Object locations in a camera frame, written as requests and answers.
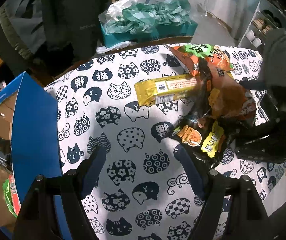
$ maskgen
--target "gray floor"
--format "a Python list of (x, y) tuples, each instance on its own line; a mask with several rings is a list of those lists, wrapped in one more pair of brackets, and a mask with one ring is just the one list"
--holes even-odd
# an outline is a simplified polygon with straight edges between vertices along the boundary
[(198, 26), (191, 43), (235, 46), (234, 39), (227, 29), (211, 16), (202, 15), (197, 19)]

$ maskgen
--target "white cup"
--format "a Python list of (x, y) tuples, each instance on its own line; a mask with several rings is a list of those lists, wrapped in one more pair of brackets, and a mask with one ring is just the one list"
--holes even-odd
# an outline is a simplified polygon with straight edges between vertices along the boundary
[(256, 48), (262, 44), (262, 42), (259, 38), (255, 38), (252, 43), (253, 43), (254, 47), (256, 47)]
[(255, 35), (253, 31), (248, 31), (245, 35), (249, 41), (253, 41), (255, 39)]

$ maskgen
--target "green plastic bag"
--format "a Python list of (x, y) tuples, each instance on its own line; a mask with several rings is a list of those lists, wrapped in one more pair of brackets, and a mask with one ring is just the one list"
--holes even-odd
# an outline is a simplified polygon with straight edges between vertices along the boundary
[(11, 190), (10, 190), (10, 181), (7, 179), (3, 185), (2, 185), (3, 193), (4, 193), (4, 198), (5, 198), (5, 203), (7, 205), (7, 208), (9, 211), (12, 213), (14, 217), (18, 217), (15, 212), (14, 212), (14, 207), (12, 203), (12, 197), (11, 197)]
[(191, 24), (188, 0), (166, 0), (156, 4), (134, 3), (105, 23), (105, 33), (151, 33), (158, 25)]

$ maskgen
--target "barcode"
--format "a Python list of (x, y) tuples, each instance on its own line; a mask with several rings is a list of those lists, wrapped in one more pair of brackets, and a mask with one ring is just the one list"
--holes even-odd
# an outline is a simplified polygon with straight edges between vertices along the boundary
[(173, 101), (173, 99), (174, 99), (174, 94), (165, 95), (165, 96), (156, 96), (155, 97), (155, 103), (156, 104), (161, 104), (161, 103), (164, 103), (164, 102)]

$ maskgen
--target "cat pattern tablecloth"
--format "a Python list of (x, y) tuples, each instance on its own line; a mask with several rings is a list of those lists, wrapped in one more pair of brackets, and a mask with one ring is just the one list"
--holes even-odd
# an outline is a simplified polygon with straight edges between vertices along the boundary
[[(256, 79), (262, 57), (256, 51), (221, 47), (233, 64), (236, 81)], [(107, 159), (91, 195), (82, 201), (101, 240), (186, 239), (204, 201), (193, 191), (173, 151), (178, 142), (165, 138), (188, 98), (139, 107), (134, 84), (183, 74), (181, 63), (163, 45), (95, 58), (45, 89), (58, 100), (58, 140), (63, 172), (76, 169), (97, 145)], [(256, 103), (265, 93), (252, 91)], [(257, 109), (256, 124), (265, 122)], [(217, 170), (239, 178), (247, 174), (262, 200), (284, 174), (286, 163), (237, 159), (231, 149)], [(225, 197), (216, 236), (225, 227), (231, 198)]]

